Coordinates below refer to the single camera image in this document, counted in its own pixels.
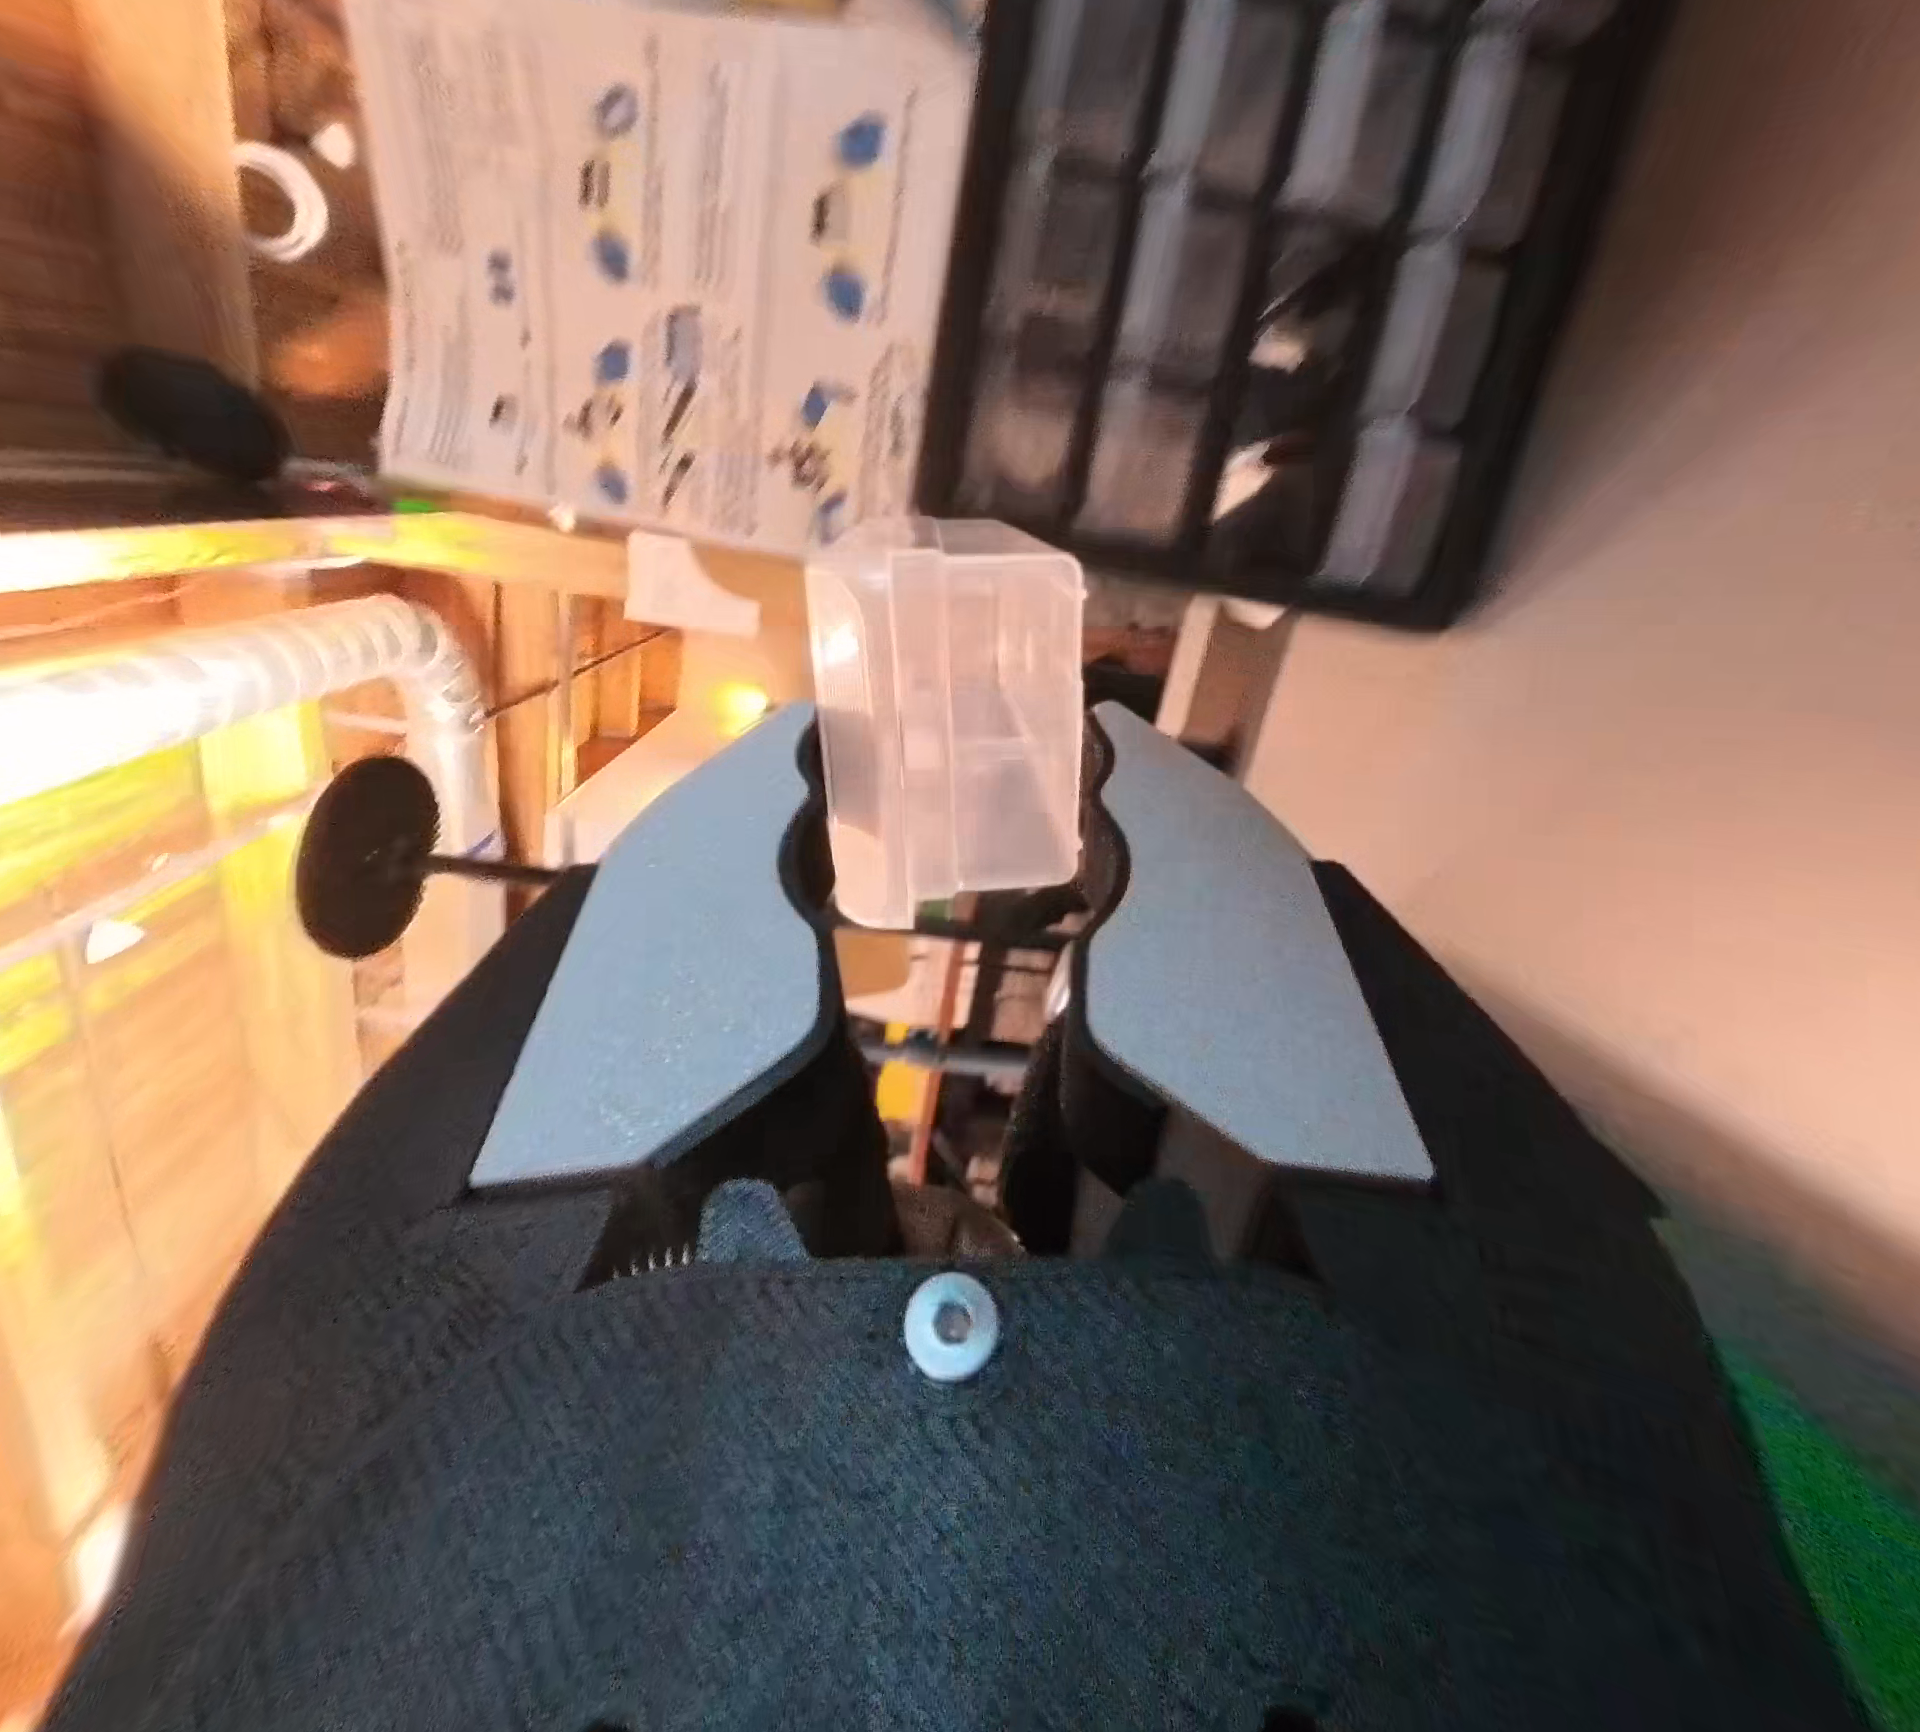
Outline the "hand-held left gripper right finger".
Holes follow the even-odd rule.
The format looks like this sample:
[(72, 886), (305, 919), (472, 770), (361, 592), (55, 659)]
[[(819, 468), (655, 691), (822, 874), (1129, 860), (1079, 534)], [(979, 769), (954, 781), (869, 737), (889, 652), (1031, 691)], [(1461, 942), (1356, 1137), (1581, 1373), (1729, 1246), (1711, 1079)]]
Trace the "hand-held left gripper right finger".
[(1071, 1255), (1143, 1183), (1184, 1183), (1219, 1262), (1309, 1262), (1320, 1196), (1430, 1204), (1430, 1147), (1309, 845), (1119, 703), (1097, 703), (1093, 743)]

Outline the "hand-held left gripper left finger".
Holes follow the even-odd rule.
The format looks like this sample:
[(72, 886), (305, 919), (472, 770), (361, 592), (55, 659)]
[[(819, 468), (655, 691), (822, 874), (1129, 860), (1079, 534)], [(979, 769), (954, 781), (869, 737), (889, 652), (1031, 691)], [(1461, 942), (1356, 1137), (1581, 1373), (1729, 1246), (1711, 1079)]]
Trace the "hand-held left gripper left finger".
[(782, 703), (614, 833), (472, 1191), (667, 1170), (813, 1070), (842, 978), (794, 871), (806, 748), (813, 703)]

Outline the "clear plastic drawer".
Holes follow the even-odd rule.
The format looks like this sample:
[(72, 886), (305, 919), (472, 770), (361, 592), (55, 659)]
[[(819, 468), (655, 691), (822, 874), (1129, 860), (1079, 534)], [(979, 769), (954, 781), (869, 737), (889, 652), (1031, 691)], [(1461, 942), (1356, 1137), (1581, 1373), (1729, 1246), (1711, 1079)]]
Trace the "clear plastic drawer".
[(806, 557), (836, 907), (1079, 874), (1082, 568), (989, 516), (869, 516)]

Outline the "green plastic bin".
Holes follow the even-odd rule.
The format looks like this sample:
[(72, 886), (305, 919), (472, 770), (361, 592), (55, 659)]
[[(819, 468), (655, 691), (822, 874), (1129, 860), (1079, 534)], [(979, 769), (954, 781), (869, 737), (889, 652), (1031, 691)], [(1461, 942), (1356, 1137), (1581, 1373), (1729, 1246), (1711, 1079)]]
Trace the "green plastic bin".
[(1767, 1246), (1670, 1209), (1658, 1241), (1735, 1378), (1813, 1606), (1877, 1724), (1920, 1724), (1914, 1361)]

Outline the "person's left hand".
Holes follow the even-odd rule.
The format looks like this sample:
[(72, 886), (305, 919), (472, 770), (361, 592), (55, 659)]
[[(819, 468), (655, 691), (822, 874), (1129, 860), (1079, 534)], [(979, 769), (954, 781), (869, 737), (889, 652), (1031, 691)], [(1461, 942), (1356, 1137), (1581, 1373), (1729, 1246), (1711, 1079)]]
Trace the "person's left hand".
[(1018, 1235), (960, 1188), (889, 1183), (900, 1255), (923, 1267), (989, 1267), (1018, 1262)]

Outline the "black round disc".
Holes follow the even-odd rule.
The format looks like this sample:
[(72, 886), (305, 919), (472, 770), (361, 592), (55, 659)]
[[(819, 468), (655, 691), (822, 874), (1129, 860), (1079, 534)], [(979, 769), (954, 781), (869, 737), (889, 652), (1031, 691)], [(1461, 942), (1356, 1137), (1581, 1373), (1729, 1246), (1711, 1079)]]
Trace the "black round disc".
[(370, 960), (389, 946), (426, 903), (426, 881), (476, 881), (506, 892), (544, 892), (561, 871), (512, 860), (436, 852), (436, 792), (405, 754), (341, 769), (294, 845), (294, 919), (329, 960)]

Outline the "white instruction poster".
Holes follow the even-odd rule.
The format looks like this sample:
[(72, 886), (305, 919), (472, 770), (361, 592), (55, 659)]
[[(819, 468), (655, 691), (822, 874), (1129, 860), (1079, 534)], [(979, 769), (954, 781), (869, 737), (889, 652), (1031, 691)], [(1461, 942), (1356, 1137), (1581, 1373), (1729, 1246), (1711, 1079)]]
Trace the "white instruction poster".
[(341, 13), (380, 480), (771, 557), (917, 506), (973, 132), (923, 5)]

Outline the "silver ventilation duct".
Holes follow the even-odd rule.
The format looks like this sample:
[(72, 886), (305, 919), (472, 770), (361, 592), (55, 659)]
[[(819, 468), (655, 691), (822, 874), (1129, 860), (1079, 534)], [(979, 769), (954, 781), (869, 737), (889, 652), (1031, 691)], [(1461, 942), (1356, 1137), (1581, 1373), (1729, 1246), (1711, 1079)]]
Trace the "silver ventilation duct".
[(405, 737), (467, 852), (502, 852), (486, 700), (453, 630), (405, 598), (353, 598), (125, 648), (5, 665), (5, 907), (84, 874), (138, 881), (221, 824), (291, 802), (299, 711), (389, 684)]

